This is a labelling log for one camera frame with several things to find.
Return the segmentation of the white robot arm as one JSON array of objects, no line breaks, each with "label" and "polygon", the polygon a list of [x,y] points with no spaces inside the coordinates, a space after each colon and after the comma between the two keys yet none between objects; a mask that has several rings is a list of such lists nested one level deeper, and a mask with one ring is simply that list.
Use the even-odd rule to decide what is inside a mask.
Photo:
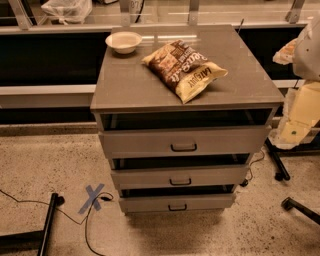
[{"label": "white robot arm", "polygon": [[289,89],[283,106],[283,117],[271,133],[280,149],[298,146],[320,121],[320,16],[313,17],[296,39],[273,56],[273,61],[293,65],[293,72],[305,83]]}]

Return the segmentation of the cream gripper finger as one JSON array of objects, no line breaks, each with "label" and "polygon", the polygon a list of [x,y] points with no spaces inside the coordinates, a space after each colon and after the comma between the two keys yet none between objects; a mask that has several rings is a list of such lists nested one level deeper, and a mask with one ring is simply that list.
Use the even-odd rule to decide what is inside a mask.
[{"label": "cream gripper finger", "polygon": [[293,62],[294,50],[297,39],[293,39],[277,51],[272,60],[281,65],[288,65]]},{"label": "cream gripper finger", "polygon": [[282,120],[278,126],[278,141],[283,145],[299,145],[310,130],[304,123]]}]

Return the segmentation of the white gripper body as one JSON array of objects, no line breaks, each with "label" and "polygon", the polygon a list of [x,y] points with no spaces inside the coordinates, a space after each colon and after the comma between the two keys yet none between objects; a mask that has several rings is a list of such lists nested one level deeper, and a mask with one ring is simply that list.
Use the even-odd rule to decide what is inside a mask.
[{"label": "white gripper body", "polygon": [[290,89],[293,97],[288,124],[292,129],[311,129],[320,120],[320,82],[306,81],[299,89]]}]

